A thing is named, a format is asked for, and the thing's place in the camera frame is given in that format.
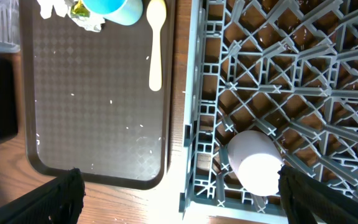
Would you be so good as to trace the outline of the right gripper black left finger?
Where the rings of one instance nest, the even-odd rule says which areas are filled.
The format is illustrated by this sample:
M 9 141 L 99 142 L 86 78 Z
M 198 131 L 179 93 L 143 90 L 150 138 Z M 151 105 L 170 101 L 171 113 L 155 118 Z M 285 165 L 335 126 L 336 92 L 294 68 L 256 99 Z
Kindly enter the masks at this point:
M 0 224 L 76 223 L 84 197 L 82 173 L 74 168 L 0 207 Z

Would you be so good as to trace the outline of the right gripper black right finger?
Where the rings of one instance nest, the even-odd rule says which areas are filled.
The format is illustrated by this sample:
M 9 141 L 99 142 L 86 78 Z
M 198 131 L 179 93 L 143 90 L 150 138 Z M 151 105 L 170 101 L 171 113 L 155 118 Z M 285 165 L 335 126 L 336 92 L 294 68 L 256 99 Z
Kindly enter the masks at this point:
M 326 223 L 358 223 L 358 202 L 290 166 L 282 166 L 278 174 L 289 224 L 317 224 L 316 217 Z

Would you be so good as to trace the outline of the pink white cup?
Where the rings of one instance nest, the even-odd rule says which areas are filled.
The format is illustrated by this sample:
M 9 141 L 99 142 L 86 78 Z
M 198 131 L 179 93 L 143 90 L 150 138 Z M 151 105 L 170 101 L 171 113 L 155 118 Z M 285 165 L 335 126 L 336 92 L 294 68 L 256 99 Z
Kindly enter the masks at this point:
M 259 131 L 243 131 L 227 145 L 229 164 L 246 191 L 261 197 L 278 193 L 283 159 L 273 141 Z

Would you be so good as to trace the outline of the grey dishwasher rack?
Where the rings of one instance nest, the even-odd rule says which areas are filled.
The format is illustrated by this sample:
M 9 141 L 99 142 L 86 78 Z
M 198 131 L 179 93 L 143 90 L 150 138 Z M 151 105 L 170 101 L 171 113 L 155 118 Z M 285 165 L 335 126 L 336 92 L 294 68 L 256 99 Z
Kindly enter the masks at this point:
M 193 1 L 183 126 L 184 216 L 286 221 L 279 194 L 251 194 L 229 165 L 248 130 L 358 202 L 358 1 Z

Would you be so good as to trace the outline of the brown serving tray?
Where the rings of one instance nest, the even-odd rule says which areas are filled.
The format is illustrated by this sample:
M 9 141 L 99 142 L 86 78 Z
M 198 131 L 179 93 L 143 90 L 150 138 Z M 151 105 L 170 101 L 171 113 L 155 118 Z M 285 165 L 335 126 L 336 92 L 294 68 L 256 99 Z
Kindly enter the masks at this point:
M 167 169 L 175 1 L 161 30 L 163 85 L 149 88 L 152 29 L 107 22 L 101 32 L 69 17 L 43 19 L 21 1 L 26 156 L 39 173 L 79 168 L 87 182 L 156 187 Z

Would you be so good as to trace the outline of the black tray bin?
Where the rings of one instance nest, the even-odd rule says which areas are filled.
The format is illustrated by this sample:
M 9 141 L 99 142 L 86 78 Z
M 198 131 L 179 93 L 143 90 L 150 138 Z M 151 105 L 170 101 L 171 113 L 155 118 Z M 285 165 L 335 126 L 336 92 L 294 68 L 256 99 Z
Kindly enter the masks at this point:
M 0 144 L 18 133 L 14 71 L 12 63 L 0 57 Z

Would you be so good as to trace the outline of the yellow food wrapper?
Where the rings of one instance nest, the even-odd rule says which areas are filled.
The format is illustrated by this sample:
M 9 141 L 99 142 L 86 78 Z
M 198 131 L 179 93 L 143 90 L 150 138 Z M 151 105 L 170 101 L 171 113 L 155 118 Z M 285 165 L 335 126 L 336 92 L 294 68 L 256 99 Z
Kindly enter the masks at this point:
M 90 12 L 85 7 L 83 0 L 74 1 L 74 4 L 70 8 L 71 17 L 89 17 Z

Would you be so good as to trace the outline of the clear plastic bin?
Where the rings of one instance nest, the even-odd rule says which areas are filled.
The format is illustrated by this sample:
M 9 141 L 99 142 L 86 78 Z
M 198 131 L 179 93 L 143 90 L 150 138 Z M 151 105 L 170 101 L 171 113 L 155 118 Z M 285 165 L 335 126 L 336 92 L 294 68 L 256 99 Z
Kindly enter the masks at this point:
M 19 1 L 0 0 L 0 53 L 20 49 Z

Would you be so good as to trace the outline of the crumpled white paper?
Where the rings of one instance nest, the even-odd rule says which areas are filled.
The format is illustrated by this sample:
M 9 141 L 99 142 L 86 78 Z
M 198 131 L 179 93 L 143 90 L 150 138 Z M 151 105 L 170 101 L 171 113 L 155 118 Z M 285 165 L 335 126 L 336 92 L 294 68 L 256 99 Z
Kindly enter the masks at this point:
M 71 17 L 70 8 L 77 0 L 37 0 L 40 6 L 40 15 L 43 19 L 49 19 L 54 10 L 57 16 L 68 16 L 76 25 L 84 30 L 92 32 L 101 32 L 105 19 L 90 11 L 89 17 Z

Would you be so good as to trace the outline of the light blue cup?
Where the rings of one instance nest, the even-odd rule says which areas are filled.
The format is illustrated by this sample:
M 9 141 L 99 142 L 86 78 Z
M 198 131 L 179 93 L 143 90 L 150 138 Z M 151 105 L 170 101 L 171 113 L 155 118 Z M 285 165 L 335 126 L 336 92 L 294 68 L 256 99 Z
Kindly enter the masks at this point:
M 142 0 L 83 0 L 83 4 L 89 11 L 124 26 L 135 24 L 143 13 Z

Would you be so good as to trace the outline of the yellow spoon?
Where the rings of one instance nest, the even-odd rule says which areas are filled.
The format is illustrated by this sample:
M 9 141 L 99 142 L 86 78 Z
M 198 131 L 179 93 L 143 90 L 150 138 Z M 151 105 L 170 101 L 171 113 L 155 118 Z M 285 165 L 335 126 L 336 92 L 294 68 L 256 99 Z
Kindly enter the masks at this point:
M 167 17 L 164 0 L 151 0 L 147 6 L 146 17 L 152 28 L 152 51 L 150 56 L 149 88 L 159 91 L 162 87 L 162 57 L 160 32 Z

